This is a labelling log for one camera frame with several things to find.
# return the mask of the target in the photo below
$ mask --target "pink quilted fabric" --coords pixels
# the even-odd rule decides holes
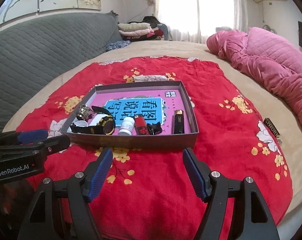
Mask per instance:
[[[301,51],[285,38],[257,27],[250,28],[249,34],[220,31],[208,38],[207,47],[283,98],[302,125]]]

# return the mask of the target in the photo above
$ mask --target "headboard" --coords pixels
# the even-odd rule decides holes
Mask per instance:
[[[0,31],[0,132],[54,78],[121,40],[113,13],[56,14]]]

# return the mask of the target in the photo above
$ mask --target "white bottle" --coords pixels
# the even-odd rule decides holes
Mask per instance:
[[[129,136],[132,135],[132,131],[134,128],[134,119],[132,117],[126,117],[123,119],[123,123],[121,124],[118,135],[121,136]]]

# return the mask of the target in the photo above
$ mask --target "screw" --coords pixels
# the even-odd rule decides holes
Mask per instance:
[[[221,174],[218,171],[212,171],[211,175],[215,178],[218,178],[218,177],[220,177]]]
[[[245,180],[247,181],[247,183],[252,183],[253,179],[251,177],[246,177]]]
[[[75,177],[78,178],[78,179],[81,178],[81,177],[83,177],[83,176],[84,176],[84,173],[81,172],[81,171],[75,173]]]
[[[51,181],[50,178],[45,178],[45,179],[43,179],[43,183],[44,183],[44,184],[49,184],[50,181]]]

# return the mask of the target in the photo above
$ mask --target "red blanket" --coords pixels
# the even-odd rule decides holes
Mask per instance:
[[[216,63],[175,57],[93,63],[30,113],[18,130],[44,128],[58,135],[64,119],[95,84],[131,82],[132,75],[140,74],[167,75],[184,83],[195,104],[200,131],[195,154],[228,178],[253,177],[279,223],[292,199],[286,161],[253,104]],[[45,177],[68,178],[84,170],[99,154],[100,149],[72,145],[61,154],[50,155],[46,171],[29,182],[36,188]],[[182,151],[115,148],[113,155],[101,194],[90,204],[102,235],[115,239],[193,239],[206,204],[195,196]],[[230,200],[220,239],[227,239],[232,206]]]

